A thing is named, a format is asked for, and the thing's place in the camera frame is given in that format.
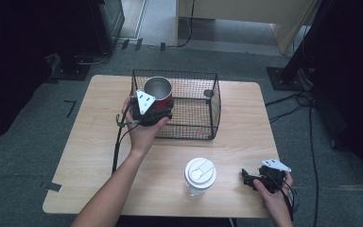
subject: hand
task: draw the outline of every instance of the hand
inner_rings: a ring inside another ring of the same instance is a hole
[[[291,178],[289,172],[285,173],[285,183],[287,183],[289,186],[293,184],[293,179]],[[274,194],[271,194],[258,180],[254,180],[254,185],[261,194],[265,206],[269,210],[270,216],[272,217],[276,226],[293,226],[282,192],[278,191]],[[288,195],[288,188],[286,186],[283,187],[283,190],[285,194]]]
[[[128,97],[123,105],[122,114],[130,103],[130,97]],[[130,131],[130,141],[131,141],[131,152],[138,152],[139,154],[146,155],[151,149],[152,143],[156,134],[164,127],[166,122],[169,120],[168,117],[162,118],[156,125],[143,127],[137,126],[135,124],[128,125]],[[126,113],[126,122],[131,122],[131,113]]]

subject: black metal basket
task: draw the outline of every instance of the black metal basket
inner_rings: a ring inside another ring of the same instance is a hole
[[[173,117],[158,133],[159,138],[212,140],[220,120],[220,91],[216,73],[133,70],[131,95],[143,90],[152,77],[172,84]]]

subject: coffee cup lid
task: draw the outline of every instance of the coffee cup lid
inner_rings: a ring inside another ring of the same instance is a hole
[[[205,189],[214,183],[216,169],[214,163],[208,159],[195,158],[187,164],[184,176],[194,187]]]

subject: metal cup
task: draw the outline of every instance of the metal cup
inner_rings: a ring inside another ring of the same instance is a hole
[[[163,77],[152,77],[144,84],[144,92],[154,96],[154,110],[166,109],[172,100],[172,85]]]

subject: forearm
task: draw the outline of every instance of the forearm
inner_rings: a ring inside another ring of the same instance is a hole
[[[111,226],[118,221],[145,154],[131,151],[110,179],[90,199],[72,226]]]

